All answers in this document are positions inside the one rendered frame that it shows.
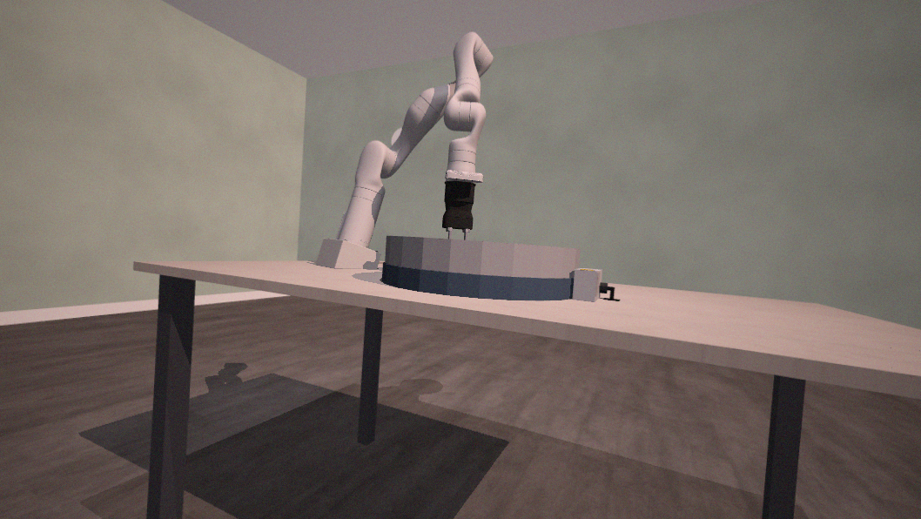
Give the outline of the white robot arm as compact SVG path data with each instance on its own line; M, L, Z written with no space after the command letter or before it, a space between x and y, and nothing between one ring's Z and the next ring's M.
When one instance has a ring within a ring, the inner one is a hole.
M343 214L336 239L369 247L385 195L381 179L397 172L413 148L443 115L449 130L470 131L469 136L450 142L448 162L475 164L477 144L486 120L485 106L480 104L480 77L491 66L493 59L475 32L464 35L454 46L456 80L427 89L414 100L407 110L401 133L390 148L377 140L365 146L355 174L353 195L347 212Z

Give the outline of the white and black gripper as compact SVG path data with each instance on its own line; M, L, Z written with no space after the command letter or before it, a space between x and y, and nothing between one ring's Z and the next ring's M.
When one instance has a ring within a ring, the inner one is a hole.
M473 229L472 206L475 183L483 182L483 175L475 172L475 164L466 161L451 161L445 175L445 205L442 227L446 227L448 238L452 229L462 229L464 240Z

